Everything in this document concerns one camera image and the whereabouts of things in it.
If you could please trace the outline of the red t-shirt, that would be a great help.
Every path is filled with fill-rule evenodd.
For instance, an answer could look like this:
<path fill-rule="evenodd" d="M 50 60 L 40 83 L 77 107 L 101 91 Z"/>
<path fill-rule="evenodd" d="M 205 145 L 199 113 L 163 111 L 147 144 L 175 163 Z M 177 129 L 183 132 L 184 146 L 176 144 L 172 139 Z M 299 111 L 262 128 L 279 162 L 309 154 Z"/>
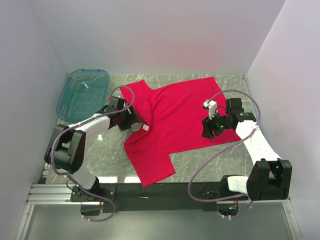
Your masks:
<path fill-rule="evenodd" d="M 142 79 L 120 89 L 133 108 L 142 127 L 130 134 L 124 150 L 143 187 L 175 174 L 170 154 L 237 142 L 238 135 L 224 130 L 217 138 L 202 137 L 202 120 L 208 116 L 203 103 L 214 97 L 219 113 L 226 98 L 214 77 L 187 80 L 150 88 Z"/>

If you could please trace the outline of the teal transparent plastic bin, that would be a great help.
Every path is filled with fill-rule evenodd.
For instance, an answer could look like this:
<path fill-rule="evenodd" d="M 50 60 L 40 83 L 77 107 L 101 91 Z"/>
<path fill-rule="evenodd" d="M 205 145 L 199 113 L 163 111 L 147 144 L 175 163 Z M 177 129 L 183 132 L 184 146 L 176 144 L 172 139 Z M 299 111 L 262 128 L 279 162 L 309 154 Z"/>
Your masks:
<path fill-rule="evenodd" d="M 56 107 L 59 119 L 75 124 L 90 118 L 105 105 L 109 82 L 109 73 L 102 69 L 73 71 Z"/>

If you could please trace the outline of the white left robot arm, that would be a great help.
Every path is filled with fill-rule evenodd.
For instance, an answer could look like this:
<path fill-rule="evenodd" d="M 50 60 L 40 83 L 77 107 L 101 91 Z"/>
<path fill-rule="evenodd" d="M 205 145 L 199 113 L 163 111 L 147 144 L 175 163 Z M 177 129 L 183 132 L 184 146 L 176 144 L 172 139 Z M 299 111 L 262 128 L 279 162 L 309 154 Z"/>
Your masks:
<path fill-rule="evenodd" d="M 84 166 L 86 141 L 100 132 L 118 127 L 120 131 L 140 122 L 133 104 L 121 97 L 111 97 L 110 103 L 91 117 L 71 125 L 57 125 L 44 154 L 44 161 L 52 165 L 57 175 L 67 176 L 80 185 L 88 201 L 100 195 L 100 183 Z"/>

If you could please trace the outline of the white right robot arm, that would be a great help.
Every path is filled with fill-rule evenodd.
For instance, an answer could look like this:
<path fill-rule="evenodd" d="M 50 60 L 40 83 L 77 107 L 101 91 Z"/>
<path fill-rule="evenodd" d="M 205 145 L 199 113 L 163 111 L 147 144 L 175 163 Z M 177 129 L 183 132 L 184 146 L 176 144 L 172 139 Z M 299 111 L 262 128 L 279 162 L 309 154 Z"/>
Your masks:
<path fill-rule="evenodd" d="M 225 175 L 219 193 L 230 200 L 237 193 L 247 195 L 253 201 L 286 200 L 289 196 L 292 164 L 271 148 L 252 112 L 243 109 L 240 98 L 225 101 L 226 114 L 218 113 L 218 105 L 206 100 L 203 108 L 208 116 L 202 120 L 202 137 L 214 140 L 226 130 L 233 130 L 243 141 L 253 162 L 249 176 Z"/>

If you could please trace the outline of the black base beam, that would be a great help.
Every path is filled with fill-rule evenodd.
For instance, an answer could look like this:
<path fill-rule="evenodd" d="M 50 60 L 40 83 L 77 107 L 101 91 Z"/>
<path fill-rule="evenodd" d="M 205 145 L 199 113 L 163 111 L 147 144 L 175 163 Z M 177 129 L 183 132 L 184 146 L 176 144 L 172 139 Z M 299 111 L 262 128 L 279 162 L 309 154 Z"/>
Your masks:
<path fill-rule="evenodd" d="M 227 200 L 247 200 L 223 187 L 220 182 L 195 182 L 191 184 L 191 194 L 203 200 L 226 198 Z M 216 212 L 217 203 L 199 202 L 188 194 L 187 182 L 155 183 L 143 187 L 141 183 L 101 183 L 98 194 L 110 199 L 118 212 L 123 211 L 165 211 L 202 210 Z"/>

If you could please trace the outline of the aluminium frame rail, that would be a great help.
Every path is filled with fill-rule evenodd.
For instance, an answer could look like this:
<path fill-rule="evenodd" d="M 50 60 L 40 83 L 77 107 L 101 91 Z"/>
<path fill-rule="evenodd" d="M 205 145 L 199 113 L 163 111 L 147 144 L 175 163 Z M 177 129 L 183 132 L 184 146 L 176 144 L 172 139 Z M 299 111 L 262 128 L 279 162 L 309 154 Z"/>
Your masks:
<path fill-rule="evenodd" d="M 49 166 L 52 165 L 46 163 L 45 169 L 48 170 Z M 23 240 L 26 237 L 27 229 L 35 205 L 83 203 L 84 201 L 88 200 L 91 200 L 92 202 L 103 201 L 101 195 L 96 195 L 86 191 L 80 185 L 72 181 L 72 179 L 68 178 L 68 176 L 58 176 L 66 177 L 70 181 L 71 185 L 34 184 L 31 186 L 15 239 Z"/>

